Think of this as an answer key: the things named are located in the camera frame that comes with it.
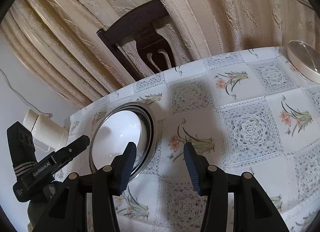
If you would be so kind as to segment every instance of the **white cylindrical container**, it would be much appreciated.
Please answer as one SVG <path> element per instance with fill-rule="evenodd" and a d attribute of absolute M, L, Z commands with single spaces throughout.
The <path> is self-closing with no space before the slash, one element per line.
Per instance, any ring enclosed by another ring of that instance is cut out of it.
<path fill-rule="evenodd" d="M 29 110 L 23 120 L 23 125 L 34 138 L 55 150 L 67 144 L 69 132 L 45 115 L 38 115 L 33 110 Z"/>

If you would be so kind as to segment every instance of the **cream curtain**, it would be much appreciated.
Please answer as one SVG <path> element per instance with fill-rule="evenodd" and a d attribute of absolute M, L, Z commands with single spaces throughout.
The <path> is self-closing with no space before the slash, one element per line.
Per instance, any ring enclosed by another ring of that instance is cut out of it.
<path fill-rule="evenodd" d="M 150 0 L 16 0 L 1 30 L 17 58 L 82 108 L 133 78 L 96 35 Z M 285 45 L 319 47 L 319 18 L 297 0 L 161 0 L 170 16 L 153 23 L 177 65 L 221 53 Z M 154 74 L 131 36 L 119 43 L 141 77 Z"/>

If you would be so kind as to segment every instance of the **chair backrest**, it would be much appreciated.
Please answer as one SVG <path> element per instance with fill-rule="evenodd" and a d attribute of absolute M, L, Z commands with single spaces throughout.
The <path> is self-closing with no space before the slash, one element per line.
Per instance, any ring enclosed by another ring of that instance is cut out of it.
<path fill-rule="evenodd" d="M 154 29 L 152 22 L 169 15 L 160 0 L 152 0 L 136 7 L 97 35 L 119 60 L 124 68 L 138 81 L 142 79 L 137 70 L 118 49 L 117 43 L 128 35 L 136 41 L 137 51 L 145 64 L 154 72 L 175 67 L 171 47 L 166 39 Z"/>

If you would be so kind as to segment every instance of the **lace pattern tablecloth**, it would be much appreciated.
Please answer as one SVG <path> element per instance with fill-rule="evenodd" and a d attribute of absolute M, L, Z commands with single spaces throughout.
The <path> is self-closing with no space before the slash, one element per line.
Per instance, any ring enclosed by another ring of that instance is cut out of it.
<path fill-rule="evenodd" d="M 193 191 L 183 144 L 226 172 L 252 172 L 291 232 L 320 208 L 320 85 L 304 78 L 282 48 L 222 54 L 124 87 L 71 116 L 69 142 L 92 137 L 106 113 L 141 101 L 158 124 L 156 153 L 115 207 L 121 231 L 199 231 L 205 197 Z M 90 173 L 88 149 L 60 171 Z M 93 230 L 90 195 L 88 227 Z M 233 195 L 229 194 L 232 231 Z"/>

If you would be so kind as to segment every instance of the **white plate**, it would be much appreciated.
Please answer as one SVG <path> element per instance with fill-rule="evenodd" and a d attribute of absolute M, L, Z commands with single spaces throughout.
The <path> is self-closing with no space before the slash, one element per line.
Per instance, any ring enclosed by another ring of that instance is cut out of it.
<path fill-rule="evenodd" d="M 137 162 L 146 148 L 146 127 L 132 111 L 119 111 L 111 115 L 96 133 L 92 145 L 95 167 L 100 169 L 111 164 L 115 156 L 124 152 L 129 142 L 134 142 L 137 146 Z"/>

